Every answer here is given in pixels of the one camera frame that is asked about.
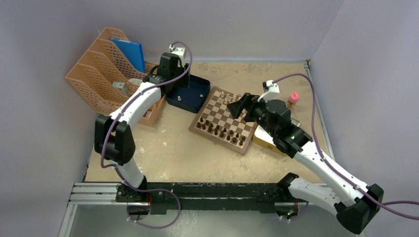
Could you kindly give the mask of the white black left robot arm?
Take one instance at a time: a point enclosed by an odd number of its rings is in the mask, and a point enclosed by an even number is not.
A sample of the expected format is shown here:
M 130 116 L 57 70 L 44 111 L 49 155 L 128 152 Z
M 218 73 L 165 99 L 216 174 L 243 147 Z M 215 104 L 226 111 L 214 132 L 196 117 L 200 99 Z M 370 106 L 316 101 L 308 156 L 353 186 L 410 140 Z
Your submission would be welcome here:
M 122 106 L 95 121 L 94 150 L 101 155 L 102 168 L 112 167 L 129 187 L 128 196 L 135 202 L 147 197 L 147 181 L 135 164 L 135 141 L 132 131 L 152 105 L 174 88 L 188 87 L 190 63 L 185 62 L 184 47 L 165 52 L 160 62 L 142 80 L 139 88 Z

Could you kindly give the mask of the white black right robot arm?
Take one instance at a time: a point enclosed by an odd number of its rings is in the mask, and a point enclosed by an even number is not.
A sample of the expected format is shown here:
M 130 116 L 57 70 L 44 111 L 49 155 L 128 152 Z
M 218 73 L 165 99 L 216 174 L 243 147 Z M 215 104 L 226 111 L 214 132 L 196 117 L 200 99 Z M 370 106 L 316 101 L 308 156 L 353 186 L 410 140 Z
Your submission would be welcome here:
M 256 122 L 272 137 L 280 152 L 309 168 L 326 184 L 325 187 L 312 184 L 290 173 L 277 188 L 280 199 L 289 201 L 294 197 L 321 207 L 357 235 L 379 212 L 375 202 L 382 201 L 383 189 L 359 180 L 318 149 L 307 132 L 292 124 L 291 111 L 284 101 L 266 102 L 259 96 L 245 93 L 227 108 L 235 119 L 245 110 L 245 122 Z

